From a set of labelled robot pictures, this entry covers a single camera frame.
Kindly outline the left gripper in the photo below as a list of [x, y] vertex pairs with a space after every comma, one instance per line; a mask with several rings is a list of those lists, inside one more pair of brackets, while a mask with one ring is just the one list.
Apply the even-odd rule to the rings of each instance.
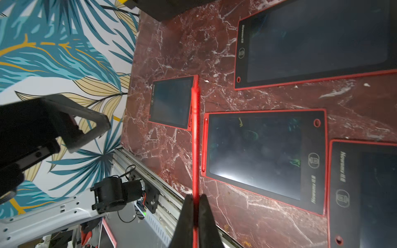
[[105, 114], [60, 94], [1, 106], [1, 201], [16, 196], [27, 169], [60, 151], [58, 137], [75, 153], [110, 128]]

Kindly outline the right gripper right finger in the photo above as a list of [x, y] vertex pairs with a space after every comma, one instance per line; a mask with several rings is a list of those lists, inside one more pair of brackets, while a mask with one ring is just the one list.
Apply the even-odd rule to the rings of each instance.
[[224, 248], [208, 198], [205, 194], [200, 196], [198, 212], [199, 248]]

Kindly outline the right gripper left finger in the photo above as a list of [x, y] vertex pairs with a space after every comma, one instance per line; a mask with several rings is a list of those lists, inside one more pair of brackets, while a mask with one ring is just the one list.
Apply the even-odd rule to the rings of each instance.
[[192, 194], [185, 197], [178, 222], [168, 248], [192, 248], [194, 227], [194, 204]]

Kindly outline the writing tablet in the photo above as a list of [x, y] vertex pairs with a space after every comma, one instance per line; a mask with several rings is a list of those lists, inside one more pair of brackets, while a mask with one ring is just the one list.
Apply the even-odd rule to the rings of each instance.
[[197, 74], [153, 81], [149, 122], [191, 131], [192, 88], [198, 82]]
[[333, 139], [329, 150], [328, 246], [397, 246], [397, 146]]
[[396, 71], [396, 1], [281, 1], [238, 23], [237, 91]]
[[327, 112], [212, 112], [204, 116], [201, 173], [324, 216]]

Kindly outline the red stylus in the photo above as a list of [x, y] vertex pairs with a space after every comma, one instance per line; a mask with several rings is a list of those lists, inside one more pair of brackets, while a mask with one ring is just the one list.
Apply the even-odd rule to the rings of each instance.
[[200, 88], [194, 86], [192, 103], [192, 196], [193, 196], [193, 243], [198, 247], [198, 214], [200, 203]]

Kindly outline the yellow black toolbox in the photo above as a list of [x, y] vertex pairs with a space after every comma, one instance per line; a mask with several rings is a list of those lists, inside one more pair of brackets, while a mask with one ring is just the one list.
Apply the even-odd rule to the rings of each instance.
[[137, 7], [139, 10], [161, 22], [170, 20], [192, 8], [206, 5], [214, 1], [215, 0], [127, 0], [119, 2], [130, 9]]

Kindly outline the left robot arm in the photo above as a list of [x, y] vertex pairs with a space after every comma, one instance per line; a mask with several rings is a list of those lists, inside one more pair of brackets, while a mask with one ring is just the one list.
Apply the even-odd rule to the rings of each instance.
[[[111, 129], [104, 114], [63, 95], [47, 95], [1, 106], [1, 203], [13, 200], [25, 171], [60, 152], [62, 138], [70, 153]], [[1, 247], [16, 248], [53, 231], [122, 210], [142, 198], [143, 184], [106, 177], [91, 188], [51, 200], [27, 213], [1, 220]]]

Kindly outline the aluminium frame rail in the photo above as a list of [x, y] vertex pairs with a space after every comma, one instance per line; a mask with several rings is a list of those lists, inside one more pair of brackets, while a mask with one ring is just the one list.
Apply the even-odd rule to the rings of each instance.
[[182, 209], [182, 195], [124, 148], [116, 149], [114, 160], [114, 164], [122, 168], [127, 168], [129, 165], [136, 165], [136, 171], [159, 190], [160, 195], [157, 210], [155, 213], [151, 213], [148, 210], [144, 220], [156, 233], [157, 237], [161, 239], [163, 243], [161, 246], [166, 247], [171, 242], [171, 234], [175, 230], [177, 218]]

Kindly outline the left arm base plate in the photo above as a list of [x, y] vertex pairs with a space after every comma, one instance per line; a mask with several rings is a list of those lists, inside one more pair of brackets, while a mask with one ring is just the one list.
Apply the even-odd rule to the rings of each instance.
[[152, 214], [154, 214], [159, 205], [159, 196], [160, 191], [148, 181], [144, 182], [144, 201], [143, 205], [149, 210]]

